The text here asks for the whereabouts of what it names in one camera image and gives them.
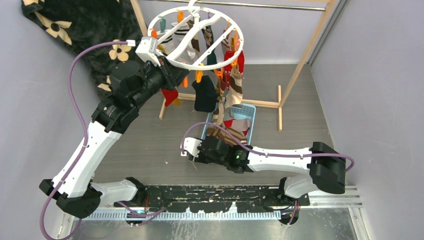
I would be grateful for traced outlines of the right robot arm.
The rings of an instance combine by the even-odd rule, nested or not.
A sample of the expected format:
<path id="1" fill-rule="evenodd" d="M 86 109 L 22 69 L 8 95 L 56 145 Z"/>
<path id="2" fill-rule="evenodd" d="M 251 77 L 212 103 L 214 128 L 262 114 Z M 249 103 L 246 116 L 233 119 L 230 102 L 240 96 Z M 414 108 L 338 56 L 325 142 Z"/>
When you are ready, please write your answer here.
<path id="1" fill-rule="evenodd" d="M 183 153 L 193 162 L 224 166 L 236 174 L 260 171 L 292 173 L 283 177 L 277 198 L 283 205 L 314 191 L 341 195 L 346 191 L 347 157 L 327 144 L 315 141 L 300 149 L 266 149 L 251 145 L 230 145 L 206 137 L 188 137 L 182 143 Z"/>

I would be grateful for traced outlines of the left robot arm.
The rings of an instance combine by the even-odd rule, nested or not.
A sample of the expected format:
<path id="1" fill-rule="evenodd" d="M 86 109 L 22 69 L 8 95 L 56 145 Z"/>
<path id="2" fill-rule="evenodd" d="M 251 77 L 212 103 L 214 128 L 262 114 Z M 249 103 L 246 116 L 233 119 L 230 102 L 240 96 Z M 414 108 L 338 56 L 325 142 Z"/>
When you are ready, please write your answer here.
<path id="1" fill-rule="evenodd" d="M 109 183 L 95 183 L 92 178 L 109 149 L 139 116 L 140 108 L 160 90 L 178 87 L 188 74 L 188 69 L 173 66 L 165 58 L 157 66 L 150 61 L 119 63 L 109 75 L 112 94 L 93 112 L 87 136 L 63 170 L 42 180 L 40 189 L 52 195 L 63 212 L 79 219 L 118 202 L 135 207 L 144 204 L 146 188 L 136 178 Z"/>

